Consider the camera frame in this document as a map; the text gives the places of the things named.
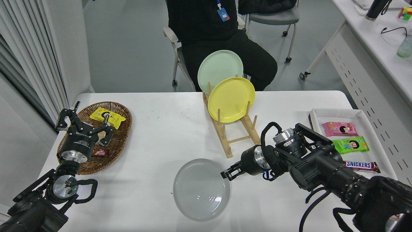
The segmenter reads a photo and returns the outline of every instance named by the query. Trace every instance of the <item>yellow snack package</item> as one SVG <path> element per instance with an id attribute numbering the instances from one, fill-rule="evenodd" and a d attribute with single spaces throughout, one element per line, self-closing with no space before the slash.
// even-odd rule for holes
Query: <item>yellow snack package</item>
<path id="1" fill-rule="evenodd" d="M 110 114 L 109 116 L 109 123 L 111 126 L 114 126 L 116 129 L 119 129 L 120 123 L 123 122 L 124 120 L 126 120 L 126 118 L 124 118 L 123 116 L 121 116 L 120 114 L 117 114 L 115 112 L 111 112 L 110 110 L 107 110 L 105 108 L 99 107 L 97 108 L 97 110 L 95 110 L 91 115 L 90 118 L 103 122 L 104 121 L 104 117 L 106 116 L 106 114 Z"/>

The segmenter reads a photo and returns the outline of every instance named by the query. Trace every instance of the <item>chair armrest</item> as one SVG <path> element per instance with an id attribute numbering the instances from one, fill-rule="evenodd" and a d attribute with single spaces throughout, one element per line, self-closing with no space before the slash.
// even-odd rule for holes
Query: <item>chair armrest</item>
<path id="1" fill-rule="evenodd" d="M 163 28 L 163 34 L 164 34 L 164 36 L 166 36 L 166 37 L 170 40 L 170 42 L 172 42 L 172 43 L 175 43 L 175 42 L 178 42 L 178 41 L 179 41 L 178 37 L 176 36 L 176 34 L 173 32 L 173 30 L 172 30 L 170 27 L 164 27 L 164 28 Z"/>
<path id="2" fill-rule="evenodd" d="M 239 24 L 239 26 L 244 26 L 245 22 L 242 20 L 241 17 L 239 17 L 239 15 L 237 16 L 237 23 Z"/>

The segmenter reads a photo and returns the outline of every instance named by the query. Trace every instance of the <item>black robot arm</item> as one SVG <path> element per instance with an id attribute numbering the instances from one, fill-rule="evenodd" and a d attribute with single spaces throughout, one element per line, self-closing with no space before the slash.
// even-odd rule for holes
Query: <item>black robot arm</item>
<path id="1" fill-rule="evenodd" d="M 97 133 L 106 132 L 100 140 L 101 146 L 106 146 L 113 134 L 113 129 L 107 124 L 108 116 L 99 128 L 82 122 L 76 110 L 63 109 L 60 112 L 56 130 L 66 130 L 65 118 L 69 117 L 70 126 L 67 137 L 62 145 L 60 165 L 56 170 L 40 177 L 37 181 L 17 195 L 13 201 L 15 205 L 7 212 L 11 218 L 0 225 L 0 232 L 56 232 L 67 222 L 66 211 L 75 204 L 82 204 L 92 200 L 97 190 L 97 180 L 76 180 L 81 163 L 90 159 L 94 145 L 98 142 Z M 90 195 L 85 199 L 77 199 L 79 185 L 92 185 Z M 53 204 L 65 203 L 60 209 Z"/>
<path id="2" fill-rule="evenodd" d="M 276 127 L 273 138 L 275 147 L 265 144 L 266 132 Z M 248 173 L 263 173 L 263 178 L 273 181 L 289 172 L 301 189 L 310 191 L 306 202 L 314 193 L 326 193 L 305 212 L 300 231 L 309 212 L 328 194 L 333 193 L 349 209 L 335 208 L 333 215 L 343 231 L 352 231 L 339 213 L 356 214 L 353 224 L 362 232 L 410 232 L 412 231 L 412 188 L 397 180 L 374 176 L 370 180 L 346 167 L 332 141 L 298 123 L 295 128 L 282 131 L 275 123 L 269 123 L 262 131 L 261 145 L 244 151 L 241 160 L 221 173 L 233 180 Z"/>

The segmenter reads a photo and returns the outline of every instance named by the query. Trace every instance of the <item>gray floor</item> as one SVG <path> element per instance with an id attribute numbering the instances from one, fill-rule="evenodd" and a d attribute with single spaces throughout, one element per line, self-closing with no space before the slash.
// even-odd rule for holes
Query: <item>gray floor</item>
<path id="1" fill-rule="evenodd" d="M 292 62 L 284 64 L 292 39 L 282 38 L 287 26 L 251 24 L 249 38 L 278 61 L 278 73 L 265 89 L 340 90 L 349 96 L 328 58 L 302 81 L 304 72 L 344 18 L 330 0 L 301 0 L 301 20 L 292 50 Z M 96 0 L 84 7 L 89 47 L 91 83 L 96 92 L 173 92 L 174 53 L 163 36 L 167 26 L 164 0 Z M 190 87 L 178 68 L 178 92 Z"/>

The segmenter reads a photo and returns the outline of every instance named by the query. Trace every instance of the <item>wicker basket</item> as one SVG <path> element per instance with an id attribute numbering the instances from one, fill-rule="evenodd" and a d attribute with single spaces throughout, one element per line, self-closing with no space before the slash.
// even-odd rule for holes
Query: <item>wicker basket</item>
<path id="1" fill-rule="evenodd" d="M 77 115 L 82 122 L 93 125 L 94 127 L 100 127 L 102 125 L 102 122 L 89 118 L 89 116 L 99 107 L 103 107 L 112 112 L 120 114 L 121 116 L 125 117 L 126 120 L 120 124 L 119 129 L 116 130 L 114 127 L 112 127 L 114 129 L 112 139 L 110 140 L 109 145 L 105 147 L 110 149 L 109 157 L 91 157 L 88 162 L 82 163 L 82 167 L 80 169 L 80 172 L 78 173 L 79 175 L 96 173 L 112 164 L 122 153 L 130 132 L 132 124 L 131 113 L 126 107 L 116 102 L 95 103 L 84 108 Z M 66 140 L 66 136 L 67 134 L 64 135 L 64 138 L 60 142 L 59 148 L 57 149 L 57 159 L 59 160 L 59 163 L 62 161 L 60 159 L 59 152 L 61 150 L 61 147 L 63 146 L 64 141 Z"/>

